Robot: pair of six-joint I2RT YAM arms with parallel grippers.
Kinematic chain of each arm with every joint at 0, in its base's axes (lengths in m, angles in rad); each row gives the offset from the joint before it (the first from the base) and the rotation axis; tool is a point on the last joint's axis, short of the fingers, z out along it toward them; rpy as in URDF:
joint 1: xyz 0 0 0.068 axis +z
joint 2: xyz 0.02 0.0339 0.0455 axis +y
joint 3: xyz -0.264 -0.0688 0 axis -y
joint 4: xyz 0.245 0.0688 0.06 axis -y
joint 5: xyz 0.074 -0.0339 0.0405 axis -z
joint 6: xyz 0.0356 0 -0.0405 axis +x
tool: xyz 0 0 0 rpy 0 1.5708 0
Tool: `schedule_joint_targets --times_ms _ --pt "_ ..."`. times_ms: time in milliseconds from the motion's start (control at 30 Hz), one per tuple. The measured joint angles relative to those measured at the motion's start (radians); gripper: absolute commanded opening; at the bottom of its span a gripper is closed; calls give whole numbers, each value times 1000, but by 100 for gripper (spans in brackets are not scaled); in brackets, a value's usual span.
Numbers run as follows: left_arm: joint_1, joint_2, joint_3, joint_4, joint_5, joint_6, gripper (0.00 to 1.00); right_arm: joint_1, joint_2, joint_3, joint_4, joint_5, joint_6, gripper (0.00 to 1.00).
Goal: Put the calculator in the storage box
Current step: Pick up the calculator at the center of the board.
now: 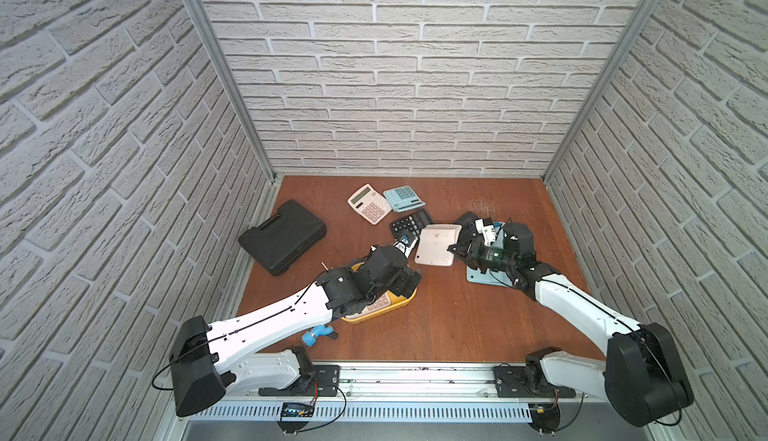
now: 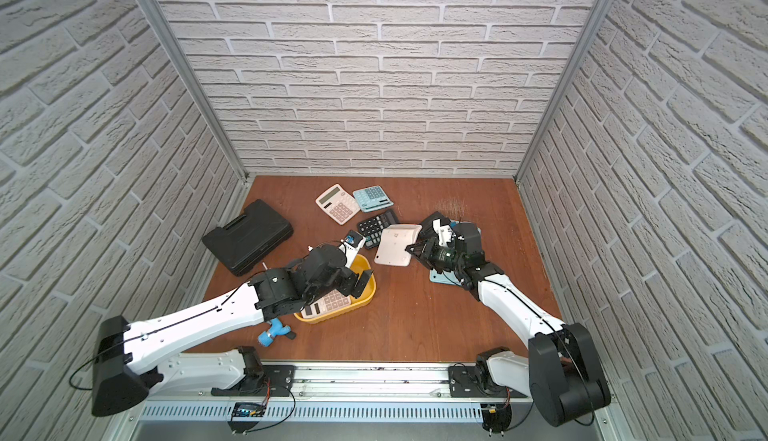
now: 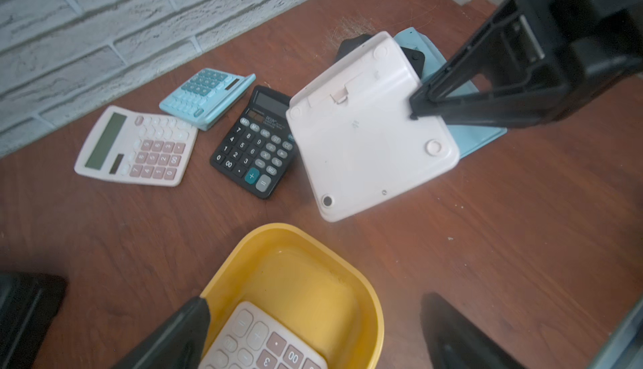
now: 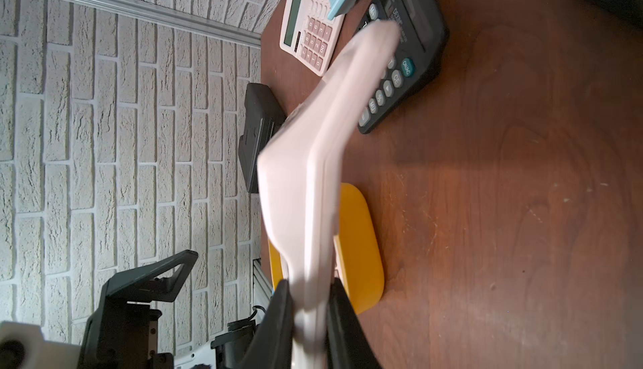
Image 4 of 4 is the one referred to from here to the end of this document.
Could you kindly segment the pink calculator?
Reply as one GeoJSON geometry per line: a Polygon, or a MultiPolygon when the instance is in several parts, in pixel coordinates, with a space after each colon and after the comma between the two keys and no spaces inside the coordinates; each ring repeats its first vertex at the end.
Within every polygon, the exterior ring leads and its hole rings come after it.
{"type": "Polygon", "coordinates": [[[323,76],[331,64],[343,17],[330,19],[330,0],[286,0],[279,45],[310,69],[323,76]]]}

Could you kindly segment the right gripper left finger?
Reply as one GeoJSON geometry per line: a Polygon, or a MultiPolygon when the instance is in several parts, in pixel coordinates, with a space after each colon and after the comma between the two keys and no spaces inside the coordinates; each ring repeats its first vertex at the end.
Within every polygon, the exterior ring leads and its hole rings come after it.
{"type": "Polygon", "coordinates": [[[293,331],[293,299],[281,280],[239,367],[291,369],[293,331]]]}

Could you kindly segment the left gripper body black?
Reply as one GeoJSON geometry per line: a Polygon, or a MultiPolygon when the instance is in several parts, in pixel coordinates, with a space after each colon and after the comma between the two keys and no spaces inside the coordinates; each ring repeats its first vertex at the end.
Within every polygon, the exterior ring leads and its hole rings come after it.
{"type": "Polygon", "coordinates": [[[159,352],[152,334],[162,316],[148,304],[100,297],[86,322],[78,368],[172,368],[173,354],[159,352]]]}

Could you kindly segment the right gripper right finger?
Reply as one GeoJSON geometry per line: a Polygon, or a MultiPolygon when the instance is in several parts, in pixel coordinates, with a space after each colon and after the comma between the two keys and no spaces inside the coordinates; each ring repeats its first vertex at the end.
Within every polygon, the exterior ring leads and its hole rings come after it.
{"type": "Polygon", "coordinates": [[[327,309],[329,368],[381,368],[339,278],[330,287],[327,309]]]}

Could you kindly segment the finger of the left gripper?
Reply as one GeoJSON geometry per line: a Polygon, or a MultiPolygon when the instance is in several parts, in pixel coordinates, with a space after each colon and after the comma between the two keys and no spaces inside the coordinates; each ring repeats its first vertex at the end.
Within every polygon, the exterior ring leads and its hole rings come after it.
{"type": "Polygon", "coordinates": [[[156,263],[118,272],[105,282],[102,297],[125,302],[172,303],[198,259],[197,252],[186,249],[156,263]]]}

